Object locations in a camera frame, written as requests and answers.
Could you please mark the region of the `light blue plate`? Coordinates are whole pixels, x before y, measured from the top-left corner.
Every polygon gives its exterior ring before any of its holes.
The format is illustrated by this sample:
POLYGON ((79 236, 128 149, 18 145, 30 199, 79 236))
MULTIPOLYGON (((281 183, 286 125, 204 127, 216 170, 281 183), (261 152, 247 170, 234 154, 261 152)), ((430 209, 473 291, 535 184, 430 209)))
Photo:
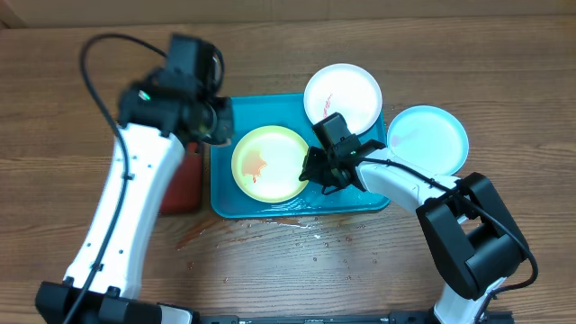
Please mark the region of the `light blue plate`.
POLYGON ((387 146, 403 160, 433 174, 452 176, 465 164, 469 139, 450 112, 431 105, 412 106, 389 125, 387 146))

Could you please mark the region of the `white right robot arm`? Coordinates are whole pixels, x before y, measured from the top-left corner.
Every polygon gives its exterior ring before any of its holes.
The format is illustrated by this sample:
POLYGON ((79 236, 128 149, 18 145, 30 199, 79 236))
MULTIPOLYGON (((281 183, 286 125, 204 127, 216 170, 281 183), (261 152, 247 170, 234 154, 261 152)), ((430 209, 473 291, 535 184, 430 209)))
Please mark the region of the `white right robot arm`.
POLYGON ((509 290, 506 279, 522 262, 535 260, 493 184, 479 173, 434 175, 371 139, 309 148, 300 178, 321 185, 324 194, 353 185, 418 217, 445 281, 432 322, 490 322, 488 305, 509 290))

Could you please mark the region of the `yellow plate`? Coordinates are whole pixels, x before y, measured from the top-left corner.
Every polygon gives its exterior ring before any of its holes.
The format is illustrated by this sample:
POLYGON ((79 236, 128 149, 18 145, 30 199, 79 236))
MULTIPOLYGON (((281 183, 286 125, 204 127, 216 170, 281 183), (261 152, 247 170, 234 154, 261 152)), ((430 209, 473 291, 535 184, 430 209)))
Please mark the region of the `yellow plate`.
POLYGON ((262 203, 282 203, 307 186, 301 180, 309 145, 297 132, 268 125, 244 135, 233 150, 230 168, 240 190, 262 203))

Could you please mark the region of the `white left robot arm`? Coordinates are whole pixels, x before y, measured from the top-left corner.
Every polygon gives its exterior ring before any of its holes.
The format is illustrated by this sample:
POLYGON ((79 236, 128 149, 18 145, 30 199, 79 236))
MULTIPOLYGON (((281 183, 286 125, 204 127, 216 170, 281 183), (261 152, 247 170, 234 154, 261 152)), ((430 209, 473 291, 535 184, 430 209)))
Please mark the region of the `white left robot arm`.
POLYGON ((112 163, 83 246, 62 283, 35 298, 48 323, 196 323, 193 310, 139 299, 160 205, 191 141, 227 144, 232 101, 211 76, 159 70, 119 100, 112 163))

